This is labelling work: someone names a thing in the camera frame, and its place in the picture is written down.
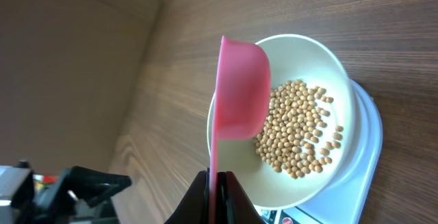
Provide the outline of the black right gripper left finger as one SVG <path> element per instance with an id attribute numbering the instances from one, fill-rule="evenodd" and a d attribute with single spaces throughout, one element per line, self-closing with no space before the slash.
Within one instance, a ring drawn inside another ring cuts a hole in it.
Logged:
<path id="1" fill-rule="evenodd" d="M 165 224 L 208 224 L 209 169 L 200 171 Z"/>

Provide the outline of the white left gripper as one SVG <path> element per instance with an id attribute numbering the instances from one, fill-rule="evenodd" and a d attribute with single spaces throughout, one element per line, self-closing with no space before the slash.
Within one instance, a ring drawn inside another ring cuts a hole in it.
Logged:
<path id="1" fill-rule="evenodd" d="M 34 205 L 34 172 L 30 163 L 1 165 L 1 224 L 25 223 Z M 65 169 L 34 201 L 38 214 L 70 214 L 77 200 L 93 208 L 132 184 L 126 175 L 103 173 L 81 166 Z"/>

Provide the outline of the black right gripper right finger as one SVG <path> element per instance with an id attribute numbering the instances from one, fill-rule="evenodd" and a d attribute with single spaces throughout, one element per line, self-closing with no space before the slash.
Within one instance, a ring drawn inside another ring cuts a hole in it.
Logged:
<path id="1" fill-rule="evenodd" d="M 217 224 L 264 224 L 233 172 L 219 172 Z"/>

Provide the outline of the pink plastic measuring scoop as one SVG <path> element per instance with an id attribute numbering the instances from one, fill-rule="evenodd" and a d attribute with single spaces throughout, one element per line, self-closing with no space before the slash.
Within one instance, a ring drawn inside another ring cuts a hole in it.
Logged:
<path id="1" fill-rule="evenodd" d="M 254 43 L 222 37 L 211 122 L 209 223 L 216 222 L 218 141 L 252 138 L 266 118 L 270 63 Z"/>

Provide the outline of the soybeans in white bowl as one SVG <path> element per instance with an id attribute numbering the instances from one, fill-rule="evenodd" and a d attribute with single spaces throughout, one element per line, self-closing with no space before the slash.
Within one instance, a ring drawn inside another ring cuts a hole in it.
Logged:
<path id="1" fill-rule="evenodd" d="M 330 152 L 342 147 L 344 128 L 336 125 L 331 139 L 322 141 L 331 113 L 318 102 L 333 102 L 325 93 L 325 88 L 310 88 L 301 79 L 271 89 L 268 115 L 253 140 L 255 153 L 275 172 L 298 179 L 321 173 L 333 162 Z"/>

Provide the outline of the white digital kitchen scale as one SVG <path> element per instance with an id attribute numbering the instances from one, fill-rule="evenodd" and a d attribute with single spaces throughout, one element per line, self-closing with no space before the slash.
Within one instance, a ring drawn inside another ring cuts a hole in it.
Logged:
<path id="1" fill-rule="evenodd" d="M 255 209 L 265 223 L 358 223 L 383 145 L 380 114 L 369 94 L 351 81 L 359 118 L 355 131 L 357 144 L 347 163 L 322 192 L 293 208 Z"/>

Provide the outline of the white bowl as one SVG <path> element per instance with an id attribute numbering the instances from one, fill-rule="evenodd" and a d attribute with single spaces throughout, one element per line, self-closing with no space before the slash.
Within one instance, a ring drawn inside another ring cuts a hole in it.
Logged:
<path id="1" fill-rule="evenodd" d="M 318 102 L 331 117 L 326 120 L 322 141 L 331 139 L 336 125 L 341 125 L 342 147 L 330 152 L 331 164 L 321 173 L 312 172 L 293 179 L 277 173 L 255 153 L 253 138 L 221 140 L 218 143 L 218 168 L 235 174 L 250 201 L 261 208 L 293 207 L 322 192 L 347 163 L 351 147 L 355 144 L 358 104 L 353 86 L 344 67 L 336 56 L 320 42 L 295 34 L 271 36 L 259 42 L 270 62 L 271 89 L 285 82 L 301 79 L 308 87 L 326 89 L 325 95 L 333 102 Z"/>

